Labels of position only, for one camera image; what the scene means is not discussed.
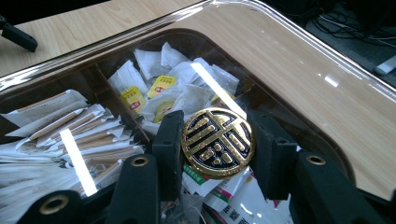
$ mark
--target wooden table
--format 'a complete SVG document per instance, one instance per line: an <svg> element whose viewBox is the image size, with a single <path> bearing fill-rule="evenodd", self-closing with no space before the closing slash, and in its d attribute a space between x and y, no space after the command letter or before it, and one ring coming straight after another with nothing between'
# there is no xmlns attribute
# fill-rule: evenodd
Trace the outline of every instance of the wooden table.
<svg viewBox="0 0 396 224"><path fill-rule="evenodd" d="M0 77L87 46L199 0L112 0L16 25L38 43L35 53L0 38Z"/></svg>
<svg viewBox="0 0 396 224"><path fill-rule="evenodd" d="M0 75L195 2L114 0L22 24L19 28L37 39L37 52L26 52L1 39ZM359 188L390 198L396 188L396 94L392 87L271 11L212 5L164 29L169 28L193 29L217 43L345 151Z"/></svg>

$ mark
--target screw hole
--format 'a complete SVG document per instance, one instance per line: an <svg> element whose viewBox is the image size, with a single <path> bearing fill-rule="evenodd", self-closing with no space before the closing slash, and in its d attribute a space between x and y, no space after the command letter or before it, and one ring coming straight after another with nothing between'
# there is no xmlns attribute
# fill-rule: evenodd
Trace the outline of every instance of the screw hole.
<svg viewBox="0 0 396 224"><path fill-rule="evenodd" d="M144 157L135 158L131 161L132 166L144 166L149 162L149 159Z"/></svg>
<svg viewBox="0 0 396 224"><path fill-rule="evenodd" d="M55 195L46 200L40 207L40 213L51 215L65 208L69 203L69 198L65 195Z"/></svg>
<svg viewBox="0 0 396 224"><path fill-rule="evenodd" d="M306 159L311 162L312 164L315 165L324 165L326 164L326 161L323 160L321 157L318 156L307 156Z"/></svg>

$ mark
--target black cable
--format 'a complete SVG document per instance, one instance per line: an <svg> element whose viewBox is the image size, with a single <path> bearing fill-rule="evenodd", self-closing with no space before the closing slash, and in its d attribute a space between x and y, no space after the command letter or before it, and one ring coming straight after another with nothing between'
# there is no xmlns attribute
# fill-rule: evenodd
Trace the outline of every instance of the black cable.
<svg viewBox="0 0 396 224"><path fill-rule="evenodd" d="M316 18L312 18L312 23L315 25L317 29L321 32L331 35L334 38L340 39L357 39L366 44L380 46L380 47L394 47L393 44L383 41L383 39L378 38L388 38L383 34L380 34L380 30L375 32L375 35L367 35L363 32L361 28L358 28L359 25L356 24L348 24L348 18L352 20L356 20L353 17L347 16L344 13L333 11L331 13L323 13L322 15L317 16ZM332 26L338 26L338 29L332 30L328 24Z"/></svg>

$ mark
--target round gold medallion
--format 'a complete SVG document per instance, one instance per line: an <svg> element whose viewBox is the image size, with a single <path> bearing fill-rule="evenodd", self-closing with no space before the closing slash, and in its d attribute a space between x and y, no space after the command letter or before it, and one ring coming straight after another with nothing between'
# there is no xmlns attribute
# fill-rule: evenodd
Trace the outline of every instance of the round gold medallion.
<svg viewBox="0 0 396 224"><path fill-rule="evenodd" d="M248 166L254 153L252 138L244 119L231 110L214 107L198 111L187 121L181 146L197 173L224 178Z"/></svg>

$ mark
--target black mount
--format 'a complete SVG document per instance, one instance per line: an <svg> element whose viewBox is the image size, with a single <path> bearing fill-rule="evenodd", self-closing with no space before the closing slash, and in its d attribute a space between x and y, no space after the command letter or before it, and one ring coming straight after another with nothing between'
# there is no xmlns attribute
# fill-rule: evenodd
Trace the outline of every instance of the black mount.
<svg viewBox="0 0 396 224"><path fill-rule="evenodd" d="M3 30L1 36L5 39L14 42L24 49L35 52L37 41L32 36L9 24L2 15L0 15L0 30Z"/></svg>

